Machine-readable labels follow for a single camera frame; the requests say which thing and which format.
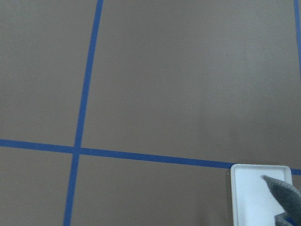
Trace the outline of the grey towel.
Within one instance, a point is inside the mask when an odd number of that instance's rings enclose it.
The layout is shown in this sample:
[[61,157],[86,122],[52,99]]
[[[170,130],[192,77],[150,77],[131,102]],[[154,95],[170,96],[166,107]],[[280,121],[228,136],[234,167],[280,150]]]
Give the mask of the grey towel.
[[274,217],[276,226],[301,225],[301,191],[293,185],[275,178],[262,176],[269,191],[283,208],[284,213]]

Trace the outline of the white towel rack with wooden bars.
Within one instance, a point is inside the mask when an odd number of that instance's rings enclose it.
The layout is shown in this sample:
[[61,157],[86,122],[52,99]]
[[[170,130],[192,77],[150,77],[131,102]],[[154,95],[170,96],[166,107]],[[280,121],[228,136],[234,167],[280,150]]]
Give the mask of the white towel rack with wooden bars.
[[287,166],[234,164],[230,168],[233,225],[274,226],[274,217],[284,212],[263,175],[292,184]]

